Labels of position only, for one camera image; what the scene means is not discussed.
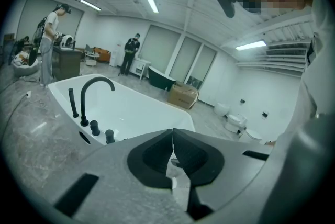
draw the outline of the orange chair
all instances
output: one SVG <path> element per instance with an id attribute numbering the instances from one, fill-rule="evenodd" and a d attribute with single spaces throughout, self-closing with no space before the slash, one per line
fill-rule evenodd
<path id="1" fill-rule="evenodd" d="M 109 62 L 110 60 L 110 52 L 99 47 L 94 47 L 93 51 L 98 53 L 100 57 L 97 59 L 99 62 Z"/>

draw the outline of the floor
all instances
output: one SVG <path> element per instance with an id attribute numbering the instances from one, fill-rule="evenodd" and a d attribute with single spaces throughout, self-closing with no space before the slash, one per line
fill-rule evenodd
<path id="1" fill-rule="evenodd" d="M 89 67 L 82 62 L 80 73 L 99 73 L 162 102 L 166 102 L 168 98 L 168 92 L 151 86 L 147 79 L 140 81 L 134 75 L 118 76 L 119 68 L 108 64 L 98 63 L 95 67 Z M 17 179 L 43 196 L 43 187 L 48 179 L 75 165 L 83 156 L 66 135 L 67 130 L 59 115 L 55 116 L 48 90 L 36 82 L 38 78 L 39 72 L 17 79 L 11 66 L 3 65 L 0 68 L 0 146 Z M 31 91 L 29 99 L 24 96 L 28 91 Z M 226 120 L 214 114 L 210 106 L 198 102 L 191 110 L 186 111 L 193 119 L 196 132 L 238 140 L 237 134 L 224 129 Z M 186 210 L 189 179 L 182 169 L 171 165 L 168 167 L 167 176 L 175 178 L 176 188 L 173 195 L 177 203 Z"/>

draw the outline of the toilet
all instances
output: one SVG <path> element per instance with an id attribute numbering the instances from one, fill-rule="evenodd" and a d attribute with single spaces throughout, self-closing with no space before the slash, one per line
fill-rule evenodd
<path id="1" fill-rule="evenodd" d="M 247 121 L 247 118 L 241 114 L 237 114 L 237 116 L 229 114 L 225 128 L 231 132 L 237 133 L 239 129 L 242 130 L 245 127 Z"/>
<path id="2" fill-rule="evenodd" d="M 216 104 L 215 108 L 214 108 L 214 112 L 215 114 L 217 114 L 218 116 L 224 116 L 226 115 L 230 110 L 230 106 L 229 105 L 225 105 L 225 104 L 221 104 L 218 103 Z"/>
<path id="3" fill-rule="evenodd" d="M 256 131 L 246 129 L 243 135 L 240 137 L 239 142 L 259 144 L 262 141 L 262 137 Z"/>

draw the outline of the person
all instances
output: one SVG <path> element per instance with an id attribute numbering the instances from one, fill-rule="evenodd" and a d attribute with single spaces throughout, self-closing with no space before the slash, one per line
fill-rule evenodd
<path id="1" fill-rule="evenodd" d="M 314 37 L 307 48 L 306 67 L 301 77 L 300 88 L 293 116 L 285 132 L 280 135 L 286 148 L 298 127 L 312 117 L 335 111 L 335 15 L 328 0 L 242 0 L 243 8 L 304 9 L 311 7 L 314 22 Z"/>
<path id="2" fill-rule="evenodd" d="M 52 46 L 53 42 L 59 38 L 57 33 L 58 17 L 64 16 L 65 13 L 70 13 L 71 10 L 68 4 L 57 5 L 52 11 L 44 24 L 44 32 L 42 35 L 40 50 L 42 55 L 41 64 L 41 86 L 47 86 L 52 83 L 53 76 L 51 71 L 52 66 Z"/>
<path id="3" fill-rule="evenodd" d="M 128 76 L 132 61 L 135 57 L 136 52 L 140 48 L 140 42 L 138 41 L 140 37 L 141 36 L 139 34 L 136 34 L 135 38 L 130 38 L 128 42 L 126 43 L 125 57 L 124 57 L 124 61 L 121 66 L 121 71 L 120 71 L 121 75 L 125 74 L 126 76 Z"/>
<path id="4" fill-rule="evenodd" d="M 23 50 L 23 47 L 29 44 L 29 36 L 25 36 L 23 39 L 17 42 L 17 47 L 14 55 L 17 55 L 19 52 Z"/>

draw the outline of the white bathtub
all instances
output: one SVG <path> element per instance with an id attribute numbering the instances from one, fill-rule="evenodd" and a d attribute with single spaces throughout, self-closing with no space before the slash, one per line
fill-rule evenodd
<path id="1" fill-rule="evenodd" d="M 73 141 L 87 153 L 106 145 L 105 131 L 114 131 L 115 141 L 133 138 L 144 133 L 179 128 L 195 131 L 190 115 L 178 108 L 140 94 L 111 80 L 115 91 L 106 82 L 96 82 L 86 91 L 85 108 L 88 121 L 98 121 L 100 135 L 93 136 L 90 125 L 82 127 L 80 93 L 84 84 L 99 74 L 75 77 L 49 85 L 56 113 L 69 127 Z M 69 88 L 73 88 L 77 118 L 72 117 Z M 85 142 L 80 132 L 87 138 Z"/>

